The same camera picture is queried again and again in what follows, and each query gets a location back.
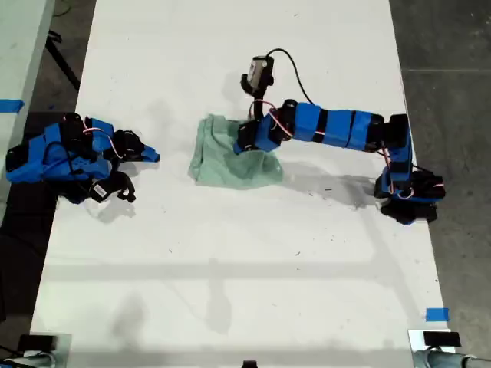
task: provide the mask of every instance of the green towel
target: green towel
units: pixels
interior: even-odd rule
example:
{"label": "green towel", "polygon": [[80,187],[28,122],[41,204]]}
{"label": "green towel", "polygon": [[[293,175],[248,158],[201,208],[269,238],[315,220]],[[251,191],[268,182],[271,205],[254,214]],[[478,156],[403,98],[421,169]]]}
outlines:
{"label": "green towel", "polygon": [[258,188],[283,180],[283,169],[273,153],[248,151],[236,155],[239,121],[209,115],[199,122],[189,174],[201,186]]}

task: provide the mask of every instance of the gray floor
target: gray floor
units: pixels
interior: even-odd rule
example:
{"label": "gray floor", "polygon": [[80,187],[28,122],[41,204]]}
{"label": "gray floor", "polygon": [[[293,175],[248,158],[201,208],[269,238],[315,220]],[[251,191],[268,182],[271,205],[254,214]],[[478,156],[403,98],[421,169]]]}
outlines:
{"label": "gray floor", "polygon": [[[95,0],[58,0],[51,29],[80,77]],[[418,163],[446,180],[430,226],[450,326],[463,351],[491,357],[491,2],[391,0]],[[73,110],[77,95],[44,54],[31,110]],[[14,346],[30,316],[11,317],[0,343]]]}

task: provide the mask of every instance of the white table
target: white table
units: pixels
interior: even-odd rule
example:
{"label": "white table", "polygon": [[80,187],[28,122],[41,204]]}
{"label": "white table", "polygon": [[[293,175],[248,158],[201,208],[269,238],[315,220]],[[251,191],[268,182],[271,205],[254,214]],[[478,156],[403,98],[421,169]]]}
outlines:
{"label": "white table", "polygon": [[[240,74],[276,47],[324,108],[405,112],[388,0],[97,2],[77,111],[162,160],[126,166],[133,205],[59,204],[32,331],[71,334],[69,366],[406,368],[407,330],[446,327],[424,320],[442,306],[427,224],[367,194],[378,155],[289,142],[281,186],[188,177],[199,120],[245,118]],[[273,56],[266,98],[303,100]]]}
{"label": "white table", "polygon": [[19,144],[48,35],[54,0],[0,0],[0,100],[23,100],[19,114],[0,113],[0,224],[10,185],[5,154]]}

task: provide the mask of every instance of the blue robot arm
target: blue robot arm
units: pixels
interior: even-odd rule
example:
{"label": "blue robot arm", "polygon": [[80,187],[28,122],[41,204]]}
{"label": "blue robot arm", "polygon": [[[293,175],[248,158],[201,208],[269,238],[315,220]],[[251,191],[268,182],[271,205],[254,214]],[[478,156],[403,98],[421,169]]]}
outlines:
{"label": "blue robot arm", "polygon": [[130,130],[114,132],[111,124],[67,114],[44,133],[7,152],[5,166],[10,182],[50,183],[73,203],[92,198],[102,202],[117,192],[120,199],[135,200],[130,178],[117,171],[126,161],[158,162],[155,150]]}
{"label": "blue robot arm", "polygon": [[272,151],[288,140],[302,140],[368,153],[387,149],[390,162],[377,179],[374,196],[389,199],[385,215],[409,225],[416,219],[437,218],[435,203],[445,196],[443,179],[427,170],[414,171],[412,141],[406,114],[384,122],[381,115],[355,110],[324,110],[286,100],[265,117],[239,127],[234,152]]}

